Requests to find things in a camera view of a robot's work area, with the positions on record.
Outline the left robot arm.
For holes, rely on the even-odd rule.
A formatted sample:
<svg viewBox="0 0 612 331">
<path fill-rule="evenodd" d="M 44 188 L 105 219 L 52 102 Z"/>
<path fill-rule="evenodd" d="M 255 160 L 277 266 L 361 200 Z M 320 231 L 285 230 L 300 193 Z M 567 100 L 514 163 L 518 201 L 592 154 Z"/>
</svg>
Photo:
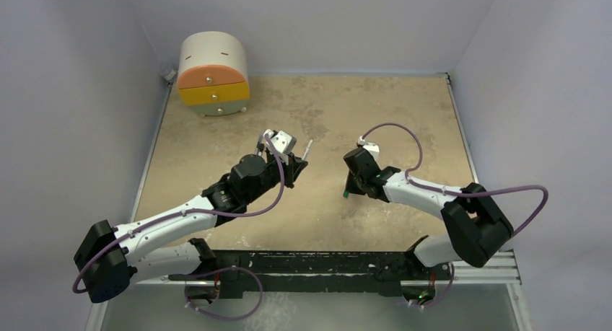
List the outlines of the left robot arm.
<svg viewBox="0 0 612 331">
<path fill-rule="evenodd" d="M 259 216 L 274 208 L 248 211 L 248 205 L 276 186 L 292 188 L 308 162 L 293 154 L 287 162 L 255 154 L 244 156 L 230 172 L 194 198 L 143 221 L 91 225 L 74 255 L 78 269 L 72 284 L 75 294 L 87 294 L 92 303 L 108 301 L 125 291 L 142 270 L 138 260 L 164 245 L 197 231 L 221 226 L 236 218 Z"/>
</svg>

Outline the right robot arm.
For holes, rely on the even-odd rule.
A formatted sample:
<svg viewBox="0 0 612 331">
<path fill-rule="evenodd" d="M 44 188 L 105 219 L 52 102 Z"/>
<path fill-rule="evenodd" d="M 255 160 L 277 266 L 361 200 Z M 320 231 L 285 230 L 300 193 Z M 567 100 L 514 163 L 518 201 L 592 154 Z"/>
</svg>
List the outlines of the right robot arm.
<svg viewBox="0 0 612 331">
<path fill-rule="evenodd" d="M 424 236 L 407 250 L 405 268 L 414 278 L 423 278 L 446 262 L 482 268 L 515 233 L 492 194 L 480 184 L 444 186 L 410 177 L 399 168 L 382 169 L 363 146 L 343 160 L 349 169 L 347 193 L 410 206 L 444 223 L 444 234 Z"/>
</svg>

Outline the white marker black tip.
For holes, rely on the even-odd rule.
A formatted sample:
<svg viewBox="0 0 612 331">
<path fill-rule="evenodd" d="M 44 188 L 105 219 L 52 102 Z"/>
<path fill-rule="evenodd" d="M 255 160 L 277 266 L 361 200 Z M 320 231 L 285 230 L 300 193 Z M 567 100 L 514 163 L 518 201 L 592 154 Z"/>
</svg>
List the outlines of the white marker black tip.
<svg viewBox="0 0 612 331">
<path fill-rule="evenodd" d="M 308 157 L 308 154 L 310 153 L 310 149 L 311 149 L 312 143 L 313 143 L 313 139 L 311 138 L 308 141 L 308 143 L 307 143 L 307 145 L 305 147 L 305 150 L 304 150 L 304 152 L 302 154 L 302 160 L 303 161 L 307 161 L 307 157 Z"/>
</svg>

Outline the blue pen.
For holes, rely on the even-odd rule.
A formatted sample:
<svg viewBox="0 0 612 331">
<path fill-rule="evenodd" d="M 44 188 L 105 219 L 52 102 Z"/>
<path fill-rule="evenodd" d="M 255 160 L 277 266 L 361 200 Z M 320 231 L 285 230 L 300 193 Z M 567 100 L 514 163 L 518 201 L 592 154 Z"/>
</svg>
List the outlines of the blue pen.
<svg viewBox="0 0 612 331">
<path fill-rule="evenodd" d="M 258 156 L 262 156 L 262 153 L 264 150 L 263 142 L 264 142 L 263 134 L 260 134 L 257 140 L 257 144 L 255 146 L 255 154 Z"/>
</svg>

